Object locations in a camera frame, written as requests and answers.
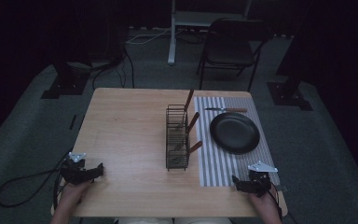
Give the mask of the person's right hand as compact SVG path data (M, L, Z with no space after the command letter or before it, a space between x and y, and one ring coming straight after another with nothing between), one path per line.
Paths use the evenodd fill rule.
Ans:
M278 217L278 205L276 201L269 195L264 194L261 197L258 197L256 194L249 193L248 199L253 205L255 211L261 217Z

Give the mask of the black round plate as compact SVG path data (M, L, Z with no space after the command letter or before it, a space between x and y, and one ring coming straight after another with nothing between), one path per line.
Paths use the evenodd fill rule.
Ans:
M210 134L223 150L236 155L253 151L259 144L260 131L248 117L233 112L217 115L210 124Z

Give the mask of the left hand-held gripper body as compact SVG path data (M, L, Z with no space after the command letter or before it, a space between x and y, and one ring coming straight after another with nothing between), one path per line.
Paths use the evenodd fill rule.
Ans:
M93 181L90 172L85 169L85 153L69 152L65 157L60 174L63 179L72 185L79 185L87 181Z

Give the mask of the wooden-handled knife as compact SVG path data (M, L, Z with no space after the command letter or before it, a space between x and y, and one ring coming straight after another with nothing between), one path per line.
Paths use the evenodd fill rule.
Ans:
M238 113L246 113L248 110L246 108L229 108L229 107L207 107L204 110L211 111L227 111L227 112L238 112Z

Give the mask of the black stand base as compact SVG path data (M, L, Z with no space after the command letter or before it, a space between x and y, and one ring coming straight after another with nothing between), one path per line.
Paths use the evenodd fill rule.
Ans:
M298 106L303 111L312 111L310 102L299 90L300 81L288 78L284 83L268 82L268 90L275 105Z
M43 92L42 99L58 99L62 95L81 95L90 77L89 72L74 70L67 62L53 64L57 76L50 88Z

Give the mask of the black folding chair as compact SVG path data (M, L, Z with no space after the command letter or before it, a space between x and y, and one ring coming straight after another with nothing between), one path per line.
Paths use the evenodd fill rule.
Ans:
M238 70L252 67L247 91L252 88L261 49L273 37L264 21L221 18L210 25L200 55L197 75L202 89L206 69Z

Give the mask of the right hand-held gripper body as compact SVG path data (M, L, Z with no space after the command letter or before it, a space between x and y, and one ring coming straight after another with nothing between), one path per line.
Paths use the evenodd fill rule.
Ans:
M271 189L270 173L277 173L278 169L258 161L248 166L249 181L241 184L241 190L247 193L253 193L258 198L263 196Z

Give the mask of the person's left hand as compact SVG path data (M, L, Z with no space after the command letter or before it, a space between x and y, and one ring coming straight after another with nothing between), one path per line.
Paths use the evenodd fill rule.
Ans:
M86 181L84 183L73 185L67 184L62 191L59 205L66 207L73 207L82 199L87 189L91 186L92 181Z

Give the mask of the white metal desk frame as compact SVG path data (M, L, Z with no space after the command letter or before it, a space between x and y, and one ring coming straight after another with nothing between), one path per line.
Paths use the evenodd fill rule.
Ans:
M176 0L172 0L171 13L171 38L168 54L168 65L175 64L176 53L176 28L178 26L190 27L208 27L213 21L230 17L235 19L247 19L253 0L245 0L245 6L242 13L217 13L217 12L192 12L176 9Z

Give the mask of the wooden-handled utensil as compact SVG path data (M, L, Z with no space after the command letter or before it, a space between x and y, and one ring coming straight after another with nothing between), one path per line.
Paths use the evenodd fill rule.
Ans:
M190 121L190 123L186 126L186 132L185 132L185 136L182 139L182 141L175 146L174 150L180 150L184 147L184 145L186 144L186 140L188 139L188 136L191 132L191 130L193 129L196 121L198 120L198 118L200 117L200 113L196 112L192 118L192 120Z
M173 163L186 163L190 155L202 146L202 142L197 142L193 147L188 149L175 150L170 153L170 161Z
M191 89L189 91L188 96L187 96L186 103L182 107L178 107L178 109L182 112L182 118L181 118L181 122L175 127L176 131L178 131L179 129L185 127L186 114L187 114L187 110L188 110L188 107L190 105L190 102L192 100L193 94L194 94L194 90Z

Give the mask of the grey white striped placemat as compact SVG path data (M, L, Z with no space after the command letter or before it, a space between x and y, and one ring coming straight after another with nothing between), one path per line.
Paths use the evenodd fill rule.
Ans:
M228 187L233 185L231 176L248 180L248 168L255 163L264 163L274 167L255 104L252 98L244 97L196 97L194 106L200 113L196 123L197 139L203 143L197 151L199 156L200 185L202 187ZM222 108L245 108L243 115L251 120L260 133L254 150L235 155L218 146L213 140L211 123L215 117L223 114Z

